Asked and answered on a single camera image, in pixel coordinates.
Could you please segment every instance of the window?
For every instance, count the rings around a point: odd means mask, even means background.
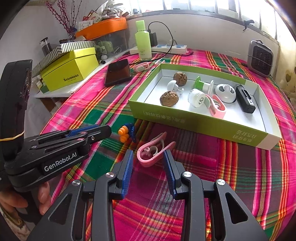
[[[138,0],[141,12],[163,10],[163,2],[160,0]]]
[[[271,37],[275,38],[276,36],[276,16],[275,11],[272,6],[267,2],[263,1],[261,3],[261,24],[262,31],[269,34]]]
[[[191,0],[192,10],[215,12],[215,0]]]
[[[260,23],[260,4],[258,0],[239,0],[242,20],[254,20],[251,25],[259,28]]]
[[[188,0],[165,0],[165,8],[189,10]]]
[[[228,16],[240,21],[254,20],[258,32],[276,37],[276,15],[265,0],[116,0],[124,4],[127,11],[140,13],[159,10],[196,10]]]
[[[217,0],[218,13],[239,19],[239,2],[238,0]]]

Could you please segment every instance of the rubber band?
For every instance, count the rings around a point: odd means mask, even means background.
[[[0,141],[12,141],[12,140],[14,140],[14,139],[20,137],[21,135],[23,135],[24,132],[25,132],[25,131],[23,131],[21,134],[18,134],[18,135],[15,136],[15,137],[9,137],[9,138],[0,139]]]

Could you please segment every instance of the plaid tablecloth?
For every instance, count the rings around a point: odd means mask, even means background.
[[[138,61],[129,56],[130,63]],[[99,71],[73,94],[49,121],[43,133],[74,129],[92,124],[112,127],[109,139],[93,144],[90,157],[63,173],[52,202],[74,179],[91,181],[110,171],[127,149],[137,151],[159,133],[168,133],[166,144],[176,141],[175,160],[201,179],[223,178],[230,184],[264,228],[270,240],[281,233],[296,209],[296,125],[295,113],[277,84],[241,65],[242,60],[209,51],[194,50],[188,57],[167,56],[167,63],[198,66],[223,71],[258,83],[276,115],[282,140],[271,151],[197,134],[133,118],[129,98],[154,68],[134,74],[132,81],[104,87],[107,68]],[[122,144],[117,132],[125,123],[135,123],[137,144]],[[174,201],[169,193],[161,163],[149,168],[134,160],[128,195],[114,202],[114,223],[118,241],[180,240],[183,201]],[[207,210],[207,239],[210,220]],[[90,239],[91,211],[87,215],[87,240]]]

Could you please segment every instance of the pink clip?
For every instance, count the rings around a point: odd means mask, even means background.
[[[150,167],[152,165],[154,165],[156,162],[158,162],[160,159],[163,158],[163,152],[166,149],[170,149],[173,150],[173,148],[176,145],[176,142],[173,141],[171,142],[169,145],[167,145],[166,147],[164,147],[164,140],[166,138],[167,133],[160,133],[157,137],[153,138],[150,142],[142,145],[138,151],[137,151],[137,158],[139,160],[139,162],[141,163],[141,165],[143,167]],[[158,147],[159,144],[161,144],[161,151],[158,152]]]
[[[148,62],[145,62],[145,63],[140,63],[138,65],[136,65],[135,67],[133,67],[133,70],[136,72],[136,73],[140,73],[144,70],[147,70],[149,69],[149,63]]]
[[[212,98],[209,95],[205,95],[209,100],[209,103],[205,101],[205,105],[210,110],[210,113],[213,117],[223,119],[226,113],[226,106],[219,99],[217,95],[213,95]]]

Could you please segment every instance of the finger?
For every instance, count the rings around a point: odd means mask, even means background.
[[[40,212],[40,214],[41,215],[44,215],[47,212],[47,210],[50,208],[50,206],[51,206],[51,197],[48,196],[47,199],[46,199],[46,201],[44,203],[41,203],[39,205],[39,212]]]
[[[15,211],[15,208],[13,206],[10,206],[6,202],[4,202],[2,199],[0,199],[0,204],[8,213],[13,213]]]
[[[27,200],[15,191],[1,191],[0,199],[13,207],[25,208],[28,206]]]
[[[38,191],[38,200],[40,203],[45,203],[49,197],[49,183],[45,182],[39,186],[39,191]]]

